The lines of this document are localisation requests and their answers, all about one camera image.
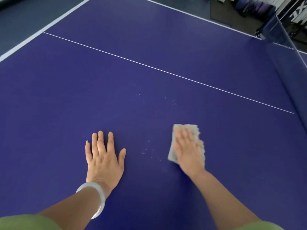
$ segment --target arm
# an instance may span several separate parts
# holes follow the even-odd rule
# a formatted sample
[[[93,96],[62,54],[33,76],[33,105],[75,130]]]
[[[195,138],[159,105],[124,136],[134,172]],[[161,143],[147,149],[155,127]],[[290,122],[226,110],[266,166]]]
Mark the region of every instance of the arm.
[[[232,230],[260,219],[234,197],[213,175],[205,170],[200,142],[190,130],[175,129],[175,151],[180,168],[202,193],[218,230]]]
[[[107,151],[103,132],[92,135],[91,145],[86,141],[85,155],[88,164],[86,182],[99,184],[107,198],[117,186],[124,172],[126,150],[122,149],[118,160],[114,150],[113,134],[108,135]],[[53,220],[63,230],[83,230],[101,204],[99,193],[86,187],[63,201],[43,210],[38,215]]]

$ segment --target cloth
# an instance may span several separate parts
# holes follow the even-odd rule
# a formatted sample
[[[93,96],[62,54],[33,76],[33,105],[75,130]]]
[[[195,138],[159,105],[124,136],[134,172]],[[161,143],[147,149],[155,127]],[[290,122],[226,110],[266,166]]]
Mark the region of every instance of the cloth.
[[[39,215],[0,218],[0,230],[62,230],[54,221]],[[283,230],[276,224],[257,221],[234,230]]]
[[[174,129],[175,127],[181,127],[182,124],[174,124],[173,126],[173,133],[172,133],[172,143],[171,143],[171,148],[169,150],[169,155],[167,157],[167,159],[169,161],[172,161],[172,162],[175,162],[176,164],[178,164],[178,159],[177,159],[177,155],[176,155],[176,152],[175,152],[175,149],[173,147],[173,144],[174,142],[176,142],[176,137],[175,137],[175,134],[174,134]],[[193,138],[194,138],[194,141],[197,142],[199,140],[199,129],[198,129],[198,126],[197,125],[193,125],[193,124],[185,124],[184,127],[186,129],[190,129],[191,132],[192,132],[192,135],[193,135]],[[205,147],[204,147],[204,142],[202,141],[202,144],[201,144],[201,155],[205,161]]]

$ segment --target white center line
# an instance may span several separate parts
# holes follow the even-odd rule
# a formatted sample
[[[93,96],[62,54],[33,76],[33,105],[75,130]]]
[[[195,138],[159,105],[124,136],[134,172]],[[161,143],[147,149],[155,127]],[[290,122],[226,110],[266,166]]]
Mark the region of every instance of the white center line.
[[[174,76],[176,76],[176,77],[180,77],[180,78],[183,78],[183,79],[186,79],[186,80],[189,80],[189,81],[193,81],[193,82],[196,82],[196,83],[198,83],[198,84],[208,86],[208,87],[210,87],[210,88],[214,88],[214,89],[217,89],[217,90],[226,92],[226,93],[230,93],[230,94],[232,94],[232,95],[235,95],[235,96],[238,96],[238,97],[242,97],[242,98],[245,98],[245,99],[248,99],[248,100],[251,100],[251,101],[254,101],[254,102],[257,102],[257,103],[266,105],[266,106],[269,106],[269,107],[273,107],[273,108],[278,109],[278,110],[282,110],[282,111],[285,111],[285,112],[294,114],[293,112],[290,112],[290,111],[287,111],[287,110],[283,110],[283,109],[281,109],[281,108],[277,108],[277,107],[275,107],[275,106],[271,106],[271,105],[268,105],[268,104],[265,104],[265,103],[263,103],[263,102],[259,102],[259,101],[256,101],[256,100],[253,100],[253,99],[250,99],[250,98],[247,98],[247,97],[243,97],[243,96],[241,96],[241,95],[238,95],[238,94],[235,94],[235,93],[231,93],[231,92],[225,91],[225,90],[220,89],[220,88],[216,88],[216,87],[213,87],[213,86],[210,86],[210,85],[206,85],[206,84],[204,84],[204,83],[201,83],[201,82],[198,82],[198,81],[194,81],[194,80],[188,79],[188,78],[186,78],[186,77],[182,77],[182,76],[176,75],[176,74],[174,74],[174,73],[169,73],[169,72],[163,71],[163,70],[161,70],[161,69],[157,69],[157,68],[151,67],[151,66],[149,66],[149,65],[145,65],[145,64],[142,64],[142,63],[133,61],[133,60],[129,60],[129,59],[127,59],[127,58],[124,58],[124,57],[121,57],[121,56],[118,56],[118,55],[114,55],[114,54],[112,54],[112,53],[109,53],[109,52],[106,52],[106,51],[102,51],[102,50],[99,50],[99,49],[97,49],[97,48],[93,48],[93,47],[90,47],[90,46],[86,46],[86,45],[84,45],[84,44],[81,44],[81,43],[78,43],[78,42],[74,42],[74,41],[71,41],[71,40],[69,40],[69,39],[66,39],[66,38],[62,38],[62,37],[56,36],[56,35],[54,35],[54,34],[49,34],[49,33],[47,33],[47,32],[43,32],[43,33],[48,34],[48,35],[51,35],[51,36],[54,36],[54,37],[56,37],[56,38],[60,38],[60,39],[69,41],[69,42],[73,42],[73,43],[75,43],[75,44],[78,44],[78,45],[81,45],[81,46],[84,46],[84,47],[88,47],[88,48],[91,48],[91,49],[100,51],[100,52],[103,52],[103,53],[106,53],[106,54],[109,54],[109,55],[112,55],[112,56],[116,56],[116,57],[119,57],[119,58],[124,59],[124,60],[128,60],[128,61],[131,61],[131,62],[140,64],[140,65],[144,65],[144,66],[146,66],[146,67],[149,67],[149,68],[152,68],[152,69],[156,69],[156,70],[159,70],[159,71],[161,71],[161,72],[164,72],[164,73],[168,73],[168,74],[174,75]]]

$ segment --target person's right arm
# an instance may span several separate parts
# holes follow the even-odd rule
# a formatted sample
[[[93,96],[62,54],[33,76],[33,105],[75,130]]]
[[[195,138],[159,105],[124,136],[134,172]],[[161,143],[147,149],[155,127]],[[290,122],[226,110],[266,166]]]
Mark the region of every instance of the person's right arm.
[[[218,230],[233,230],[260,219],[205,170],[200,142],[190,130],[175,128],[178,163],[202,193]]]

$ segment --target sleeve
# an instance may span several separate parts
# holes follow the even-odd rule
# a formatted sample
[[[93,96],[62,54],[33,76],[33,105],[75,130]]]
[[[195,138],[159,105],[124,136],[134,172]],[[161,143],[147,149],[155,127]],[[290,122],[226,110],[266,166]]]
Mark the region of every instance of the sleeve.
[[[236,228],[236,230],[283,230],[276,224],[267,221],[257,221],[246,224],[243,227]]]
[[[40,215],[19,215],[0,218],[0,230],[62,230],[51,219]]]

